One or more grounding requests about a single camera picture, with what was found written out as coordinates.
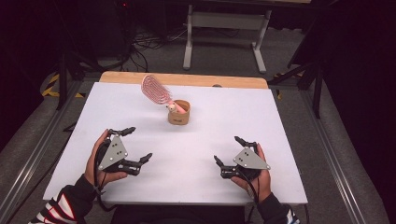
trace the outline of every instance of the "floor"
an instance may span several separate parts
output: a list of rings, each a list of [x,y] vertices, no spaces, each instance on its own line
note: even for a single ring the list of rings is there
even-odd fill
[[[189,71],[182,69],[185,47],[182,32],[170,36],[174,40],[158,49],[140,52],[145,56],[150,72],[263,77],[271,80],[276,73],[289,70],[287,64],[304,34],[299,30],[267,31],[262,45],[262,57],[267,67],[264,75],[258,72],[249,45],[254,37],[251,32],[228,30],[218,32],[205,29],[196,32]],[[133,54],[132,59],[146,67],[141,55]],[[100,62],[102,65],[112,63],[109,59]],[[145,71],[135,63],[130,60],[122,69]],[[56,110],[57,97],[46,96],[1,152],[0,168],[5,172],[0,174],[0,198],[4,199],[1,200],[3,202],[14,199],[11,200],[14,203],[2,203],[0,209],[6,212],[1,218],[9,217],[14,206],[22,204],[10,223],[26,223],[45,205],[42,196],[50,181],[52,164],[57,161],[70,134],[64,129],[78,121],[92,84],[99,76],[87,73],[83,82],[70,80],[70,90],[85,93],[85,97],[70,98],[61,110]],[[52,77],[53,74],[49,74],[43,87]],[[309,91],[299,91],[294,87],[296,81],[297,77],[293,77],[270,88],[308,198],[307,206],[293,206],[298,217],[303,223],[307,223],[308,217],[310,223],[389,223],[382,201],[361,166],[325,83],[320,101],[320,119],[316,119],[311,109],[314,87]],[[28,171],[23,168],[26,165],[30,165]],[[15,185],[21,183],[22,176],[26,179],[24,184]],[[247,204],[246,216],[250,207],[251,204]],[[110,223],[111,217],[111,212],[102,211],[96,204],[86,218],[88,223]],[[253,213],[252,220],[262,223],[257,212]]]

